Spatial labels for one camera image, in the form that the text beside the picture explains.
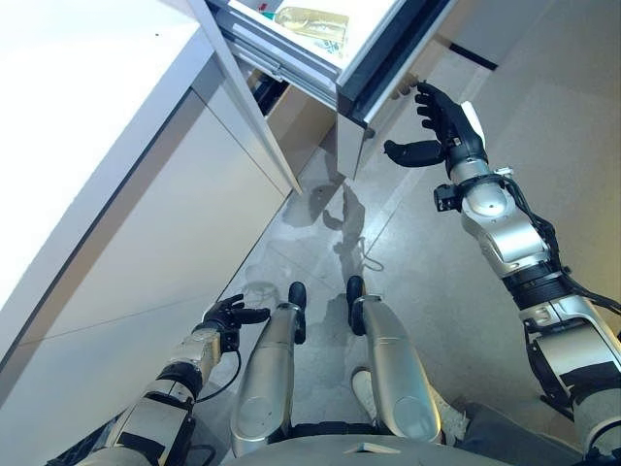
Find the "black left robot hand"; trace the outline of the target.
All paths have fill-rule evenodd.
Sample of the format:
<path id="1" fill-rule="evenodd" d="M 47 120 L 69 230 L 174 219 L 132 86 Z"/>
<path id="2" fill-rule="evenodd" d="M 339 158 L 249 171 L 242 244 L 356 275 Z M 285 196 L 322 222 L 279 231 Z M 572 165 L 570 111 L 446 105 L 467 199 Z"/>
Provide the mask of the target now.
<path id="1" fill-rule="evenodd" d="M 236 294 L 215 302 L 205 313 L 202 324 L 207 328 L 214 328 L 220 334 L 222 342 L 233 342 L 239 339 L 239 331 L 243 325 L 262 323 L 270 315 L 268 308 L 248 308 L 244 296 Z"/>

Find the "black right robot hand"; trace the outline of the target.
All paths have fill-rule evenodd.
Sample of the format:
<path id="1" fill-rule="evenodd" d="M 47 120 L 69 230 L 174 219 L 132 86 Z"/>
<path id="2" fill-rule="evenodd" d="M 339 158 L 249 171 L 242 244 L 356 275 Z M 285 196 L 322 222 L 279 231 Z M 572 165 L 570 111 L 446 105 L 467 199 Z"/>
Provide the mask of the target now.
<path id="1" fill-rule="evenodd" d="M 416 112 L 423 116 L 421 125 L 432 130 L 435 140 L 398 144 L 387 140 L 384 153 L 397 165 L 421 168 L 445 163 L 450 173 L 459 163 L 468 160 L 488 162 L 481 136 L 474 131 L 465 111 L 448 95 L 433 85 L 418 83 L 414 97 Z"/>

